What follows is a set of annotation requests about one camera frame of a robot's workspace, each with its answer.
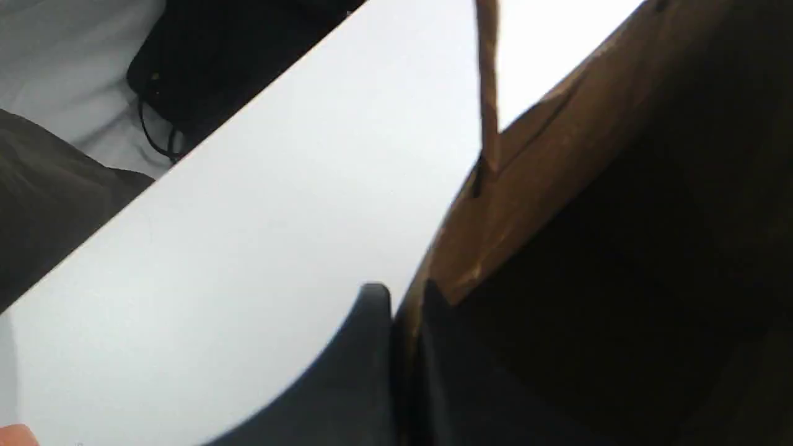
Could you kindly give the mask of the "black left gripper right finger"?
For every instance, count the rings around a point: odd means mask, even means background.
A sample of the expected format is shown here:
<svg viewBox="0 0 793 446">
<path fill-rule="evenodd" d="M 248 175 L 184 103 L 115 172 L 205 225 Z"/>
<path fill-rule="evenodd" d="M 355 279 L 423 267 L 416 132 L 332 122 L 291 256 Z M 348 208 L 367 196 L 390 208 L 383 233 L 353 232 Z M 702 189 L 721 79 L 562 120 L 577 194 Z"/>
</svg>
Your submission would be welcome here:
<svg viewBox="0 0 793 446">
<path fill-rule="evenodd" d="M 419 445 L 593 445 L 498 364 L 429 281 L 416 358 Z"/>
</svg>

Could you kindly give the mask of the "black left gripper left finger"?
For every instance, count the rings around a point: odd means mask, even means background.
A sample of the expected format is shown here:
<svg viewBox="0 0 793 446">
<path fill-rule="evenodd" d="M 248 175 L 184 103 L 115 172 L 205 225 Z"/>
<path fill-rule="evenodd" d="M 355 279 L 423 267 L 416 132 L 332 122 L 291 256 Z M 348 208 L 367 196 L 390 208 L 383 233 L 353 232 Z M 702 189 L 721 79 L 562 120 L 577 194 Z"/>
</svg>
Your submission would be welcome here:
<svg viewBox="0 0 793 446">
<path fill-rule="evenodd" d="M 395 445 L 391 302 L 363 285 L 333 339 L 287 390 L 214 445 Z"/>
</svg>

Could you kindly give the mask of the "person's bare hand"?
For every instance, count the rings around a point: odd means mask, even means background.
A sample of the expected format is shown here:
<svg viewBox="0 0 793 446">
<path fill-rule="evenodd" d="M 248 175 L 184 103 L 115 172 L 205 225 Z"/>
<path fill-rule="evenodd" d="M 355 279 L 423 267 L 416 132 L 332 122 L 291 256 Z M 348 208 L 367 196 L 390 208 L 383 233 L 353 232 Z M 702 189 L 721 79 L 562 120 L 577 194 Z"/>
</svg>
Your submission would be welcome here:
<svg viewBox="0 0 793 446">
<path fill-rule="evenodd" d="M 39 446 L 32 431 L 25 424 L 10 424 L 0 428 L 0 446 Z"/>
</svg>

